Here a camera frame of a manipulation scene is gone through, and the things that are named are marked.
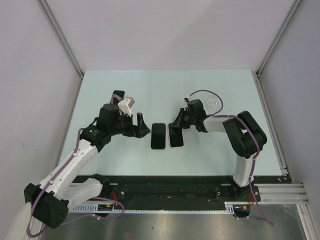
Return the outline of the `clear magsafe phone case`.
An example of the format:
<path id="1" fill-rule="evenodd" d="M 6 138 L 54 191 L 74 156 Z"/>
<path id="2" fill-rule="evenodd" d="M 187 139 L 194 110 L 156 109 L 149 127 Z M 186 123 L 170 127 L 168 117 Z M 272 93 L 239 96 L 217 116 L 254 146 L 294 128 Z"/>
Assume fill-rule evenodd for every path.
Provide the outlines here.
<path id="1" fill-rule="evenodd" d="M 221 100 L 212 93 L 203 92 L 200 99 L 203 103 L 204 110 L 208 114 L 214 114 L 223 109 Z"/>

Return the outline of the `small black phone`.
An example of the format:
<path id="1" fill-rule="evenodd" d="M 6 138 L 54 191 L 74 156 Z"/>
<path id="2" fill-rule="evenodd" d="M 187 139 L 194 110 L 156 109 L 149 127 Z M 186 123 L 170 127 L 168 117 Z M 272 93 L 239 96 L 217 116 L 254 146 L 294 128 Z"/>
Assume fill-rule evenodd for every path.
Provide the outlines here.
<path id="1" fill-rule="evenodd" d="M 113 93 L 112 93 L 112 96 L 111 98 L 114 100 L 114 99 L 117 99 L 118 101 L 121 101 L 125 96 L 125 91 L 123 90 L 114 90 Z"/>

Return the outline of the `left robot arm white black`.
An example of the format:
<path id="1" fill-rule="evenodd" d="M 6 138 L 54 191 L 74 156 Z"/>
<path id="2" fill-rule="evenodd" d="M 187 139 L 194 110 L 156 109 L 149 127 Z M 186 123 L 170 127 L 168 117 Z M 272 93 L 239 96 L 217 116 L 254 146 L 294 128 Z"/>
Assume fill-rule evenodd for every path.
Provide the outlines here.
<path id="1" fill-rule="evenodd" d="M 137 113 L 133 124 L 131 108 L 134 99 L 125 97 L 119 103 L 107 103 L 99 116 L 86 128 L 78 130 L 75 147 L 70 154 L 40 183 L 29 183 L 24 189 L 25 202 L 31 203 L 31 215 L 51 229 L 59 227 L 69 210 L 97 197 L 105 200 L 111 188 L 97 175 L 88 178 L 74 190 L 70 184 L 113 136 L 122 135 L 141 139 L 151 132 L 142 113 Z"/>

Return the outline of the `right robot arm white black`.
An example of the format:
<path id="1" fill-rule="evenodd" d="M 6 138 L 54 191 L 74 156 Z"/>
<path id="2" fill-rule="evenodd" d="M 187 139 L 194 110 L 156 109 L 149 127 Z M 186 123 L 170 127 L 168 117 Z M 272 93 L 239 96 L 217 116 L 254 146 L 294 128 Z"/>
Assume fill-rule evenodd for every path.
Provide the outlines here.
<path id="1" fill-rule="evenodd" d="M 232 149 L 237 155 L 233 181 L 236 185 L 230 188 L 231 196 L 242 201 L 249 194 L 248 185 L 254 180 L 255 161 L 267 143 L 267 136 L 248 111 L 237 115 L 207 114 L 199 99 L 187 102 L 181 108 L 173 127 L 189 129 L 194 126 L 200 133 L 225 133 Z"/>

